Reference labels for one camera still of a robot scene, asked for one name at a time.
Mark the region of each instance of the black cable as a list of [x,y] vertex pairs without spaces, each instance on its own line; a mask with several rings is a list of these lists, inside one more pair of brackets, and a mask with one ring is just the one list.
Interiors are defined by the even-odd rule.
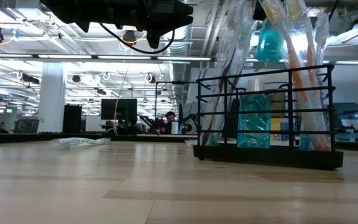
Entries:
[[328,17],[328,22],[331,21],[331,18],[332,18],[333,14],[334,14],[336,6],[338,5],[338,2],[339,2],[339,0],[335,0],[333,10],[331,11],[331,13],[329,14],[329,17]]
[[117,34],[111,32],[111,30],[109,30],[106,26],[104,26],[102,23],[99,23],[99,25],[105,30],[107,31],[109,34],[111,34],[113,37],[115,37],[118,41],[120,41],[122,44],[124,44],[125,46],[129,47],[132,50],[135,50],[137,52],[143,53],[143,54],[159,54],[161,52],[164,52],[165,50],[167,50],[169,48],[169,46],[171,46],[173,39],[175,38],[175,30],[172,31],[172,38],[169,41],[169,43],[161,50],[155,51],[155,52],[148,52],[148,51],[144,51],[141,49],[137,49],[136,47],[133,47],[132,45],[125,43],[125,41],[123,41]]

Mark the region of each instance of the black wire rack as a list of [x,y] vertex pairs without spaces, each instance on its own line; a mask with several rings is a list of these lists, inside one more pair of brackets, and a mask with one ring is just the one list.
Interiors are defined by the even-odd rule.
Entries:
[[[326,72],[319,74],[323,76],[323,86],[319,87],[309,87],[309,88],[294,88],[292,75],[293,72],[302,71],[302,70],[326,70]],[[296,167],[309,167],[315,169],[335,169],[342,167],[343,165],[343,152],[337,151],[335,148],[335,132],[334,130],[334,113],[335,108],[333,106],[333,91],[335,87],[332,83],[331,72],[334,69],[334,65],[317,65],[312,67],[301,67],[293,68],[286,70],[275,70],[269,72],[259,72],[259,73],[248,73],[241,75],[231,75],[225,77],[213,77],[213,78],[202,78],[197,80],[198,84],[198,120],[201,120],[202,116],[214,116],[214,115],[224,115],[224,123],[227,124],[229,115],[239,114],[255,114],[255,113],[286,113],[288,114],[288,131],[272,131],[272,130],[210,130],[202,129],[201,123],[198,125],[198,140],[197,145],[193,147],[193,152],[195,157],[203,159],[214,159],[217,161],[234,161],[234,162],[252,162],[252,163],[265,163],[265,164],[275,164],[275,165],[285,165],[285,166],[296,166]],[[287,88],[279,88],[274,90],[264,90],[264,91],[253,91],[246,92],[244,88],[236,87],[231,80],[235,80],[241,77],[256,77],[260,75],[271,75],[276,73],[287,73],[288,74],[288,84]],[[218,80],[220,83],[223,83],[223,93],[220,94],[209,94],[202,95],[201,89],[207,88],[208,86],[203,84],[205,81]],[[311,109],[297,109],[294,108],[293,102],[296,99],[293,97],[295,92],[299,91],[316,91],[316,90],[326,90],[328,94],[326,99],[328,99],[327,107],[322,108],[311,108]],[[230,111],[228,108],[229,99],[235,98],[239,102],[239,98],[242,95],[253,95],[253,94],[269,94],[269,93],[287,93],[288,98],[285,100],[288,104],[287,110],[263,110],[263,111],[239,111],[240,104],[237,104],[237,111]],[[224,97],[224,111],[220,112],[201,112],[201,102],[205,101],[206,98],[214,97]],[[299,131],[294,130],[294,118],[297,116],[294,113],[315,113],[323,112],[328,114],[329,120],[329,130],[328,131]],[[240,148],[233,144],[227,143],[227,136],[224,135],[223,143],[218,146],[205,146],[205,142],[202,140],[203,133],[269,133],[269,134],[287,134],[289,135],[289,146],[271,146],[270,149],[257,149],[257,148]],[[321,152],[321,151],[302,151],[294,145],[295,136],[299,134],[327,134],[331,137],[331,152]]]

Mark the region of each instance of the mouthwash bottle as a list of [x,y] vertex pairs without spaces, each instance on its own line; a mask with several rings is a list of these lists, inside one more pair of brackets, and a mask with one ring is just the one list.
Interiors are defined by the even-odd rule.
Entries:
[[[249,80],[247,92],[264,91],[265,83],[261,80]],[[270,100],[264,94],[246,95],[240,103],[240,111],[270,110]],[[270,113],[239,114],[239,130],[270,130]],[[239,133],[238,147],[270,148],[270,133]]]

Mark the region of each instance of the bottle cap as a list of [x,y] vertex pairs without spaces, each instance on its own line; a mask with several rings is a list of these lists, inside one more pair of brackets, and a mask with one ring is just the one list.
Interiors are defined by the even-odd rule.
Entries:
[[247,89],[247,92],[264,91],[265,83],[259,79],[248,80],[246,89]]

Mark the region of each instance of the crumpled plastic bag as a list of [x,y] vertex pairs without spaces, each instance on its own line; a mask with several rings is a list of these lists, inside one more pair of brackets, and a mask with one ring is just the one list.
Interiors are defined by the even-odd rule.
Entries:
[[193,147],[197,145],[197,140],[185,140],[187,147]]
[[65,139],[54,139],[50,141],[50,144],[53,147],[59,149],[70,149],[73,147],[80,146],[97,146],[102,144],[107,144],[110,142],[109,138],[102,138],[98,140],[86,139],[86,138],[65,138]]

